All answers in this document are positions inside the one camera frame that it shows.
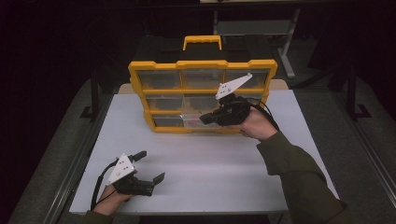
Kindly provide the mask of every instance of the hand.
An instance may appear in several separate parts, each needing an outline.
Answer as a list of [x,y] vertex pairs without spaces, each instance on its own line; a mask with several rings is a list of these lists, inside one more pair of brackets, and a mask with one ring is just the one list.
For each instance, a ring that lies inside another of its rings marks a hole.
[[224,126],[227,129],[239,129],[245,137],[256,138],[259,141],[271,137],[277,133],[277,129],[257,109],[251,107],[250,114],[241,124]]
[[106,216],[112,216],[123,202],[130,200],[132,197],[134,197],[132,194],[126,195],[116,192],[113,185],[106,186],[99,199],[99,204],[93,208],[93,211]]

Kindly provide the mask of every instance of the person's right hand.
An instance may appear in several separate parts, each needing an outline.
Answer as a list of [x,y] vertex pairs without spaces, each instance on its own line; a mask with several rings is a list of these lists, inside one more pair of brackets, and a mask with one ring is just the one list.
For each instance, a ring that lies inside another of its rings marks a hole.
[[251,107],[250,114],[241,124],[224,126],[226,129],[239,129],[245,137],[256,138],[259,141],[271,137],[277,133],[277,129],[257,109]]

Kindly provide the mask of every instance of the white bracket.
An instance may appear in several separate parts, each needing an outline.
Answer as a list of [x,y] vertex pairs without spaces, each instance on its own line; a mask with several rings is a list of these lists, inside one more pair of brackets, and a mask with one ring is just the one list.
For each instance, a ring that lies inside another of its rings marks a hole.
[[131,161],[129,160],[128,156],[125,153],[122,153],[119,160],[117,161],[116,167],[114,167],[113,172],[111,172],[106,185],[111,185],[117,180],[125,177],[126,175],[130,174],[134,171],[134,166],[132,165]]
[[224,96],[233,93],[234,91],[236,91],[236,89],[245,84],[252,77],[253,75],[247,73],[247,75],[245,75],[244,77],[239,77],[226,83],[220,83],[218,93],[216,93],[216,100],[219,100]]

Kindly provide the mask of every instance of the olive green sleeve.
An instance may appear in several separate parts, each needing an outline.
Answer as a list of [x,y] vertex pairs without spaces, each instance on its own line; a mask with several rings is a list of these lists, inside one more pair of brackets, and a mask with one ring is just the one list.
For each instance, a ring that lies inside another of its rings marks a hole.
[[315,160],[279,132],[257,145],[268,175],[279,175],[290,217],[298,223],[353,223],[347,206],[327,188]]
[[113,217],[105,216],[100,213],[95,213],[93,211],[87,211],[82,224],[111,224],[113,222]]

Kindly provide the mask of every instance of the person's left hand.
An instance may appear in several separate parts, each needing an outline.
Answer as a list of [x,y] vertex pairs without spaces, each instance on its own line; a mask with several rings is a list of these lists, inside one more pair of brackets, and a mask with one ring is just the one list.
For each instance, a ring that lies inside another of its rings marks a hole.
[[118,193],[113,185],[106,186],[99,199],[99,204],[93,208],[93,212],[112,216],[123,202],[130,200],[132,197],[134,197],[132,194]]

